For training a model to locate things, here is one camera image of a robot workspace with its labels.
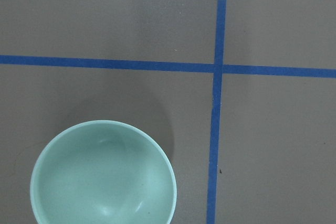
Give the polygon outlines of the green bowl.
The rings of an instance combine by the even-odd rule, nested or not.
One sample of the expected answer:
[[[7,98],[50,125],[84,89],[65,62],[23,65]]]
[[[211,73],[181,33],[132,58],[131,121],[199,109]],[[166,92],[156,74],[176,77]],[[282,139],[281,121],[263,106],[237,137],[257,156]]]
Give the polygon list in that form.
[[[160,145],[117,121],[83,122],[55,136],[30,181],[38,223],[170,223],[176,201]]]

